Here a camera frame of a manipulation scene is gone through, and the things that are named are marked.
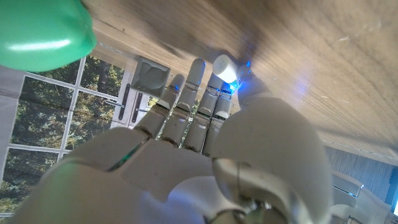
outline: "white robotic hand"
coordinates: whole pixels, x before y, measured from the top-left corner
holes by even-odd
[[[107,131],[51,168],[11,223],[328,223],[320,140],[246,66],[242,110],[228,117],[232,93],[212,75],[178,149],[204,69],[196,59],[185,87],[177,75],[133,130]]]

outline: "window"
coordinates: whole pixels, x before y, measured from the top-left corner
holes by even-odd
[[[87,56],[48,72],[25,72],[0,187],[0,223],[64,154],[107,130],[124,70]]]

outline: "trees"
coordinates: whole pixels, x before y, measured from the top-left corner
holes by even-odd
[[[9,149],[0,189],[0,212],[14,212],[57,157],[51,152]]]
[[[62,68],[38,73],[69,84],[76,83],[80,61]],[[124,71],[87,57],[80,86],[117,96]],[[77,92],[75,105],[71,105],[75,89],[25,77],[19,97],[11,143],[60,149],[67,119],[72,119],[66,149],[74,149],[110,128],[114,106],[106,98]],[[57,153],[10,149],[0,188],[0,212],[14,212],[39,181],[41,175],[58,158]]]

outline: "door handle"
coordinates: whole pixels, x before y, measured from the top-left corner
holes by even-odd
[[[112,101],[112,100],[106,100],[105,103],[112,105],[112,106],[118,106],[118,107],[124,108],[124,105],[117,103],[115,101]]]

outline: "metal bracket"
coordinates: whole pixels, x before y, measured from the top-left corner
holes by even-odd
[[[139,105],[141,104],[141,100],[142,100],[142,93],[138,93],[138,97],[136,100],[136,105],[134,107],[134,113],[132,114],[132,119],[131,122],[135,123],[137,121],[137,116],[138,116],[138,112],[139,112]]]
[[[119,120],[123,119],[123,115],[124,115],[124,109],[126,107],[126,103],[127,103],[127,97],[129,96],[129,91],[130,91],[130,84],[126,85],[126,89],[124,90],[124,96],[123,96],[123,100],[122,100],[122,106],[120,108],[120,112],[119,112]]]

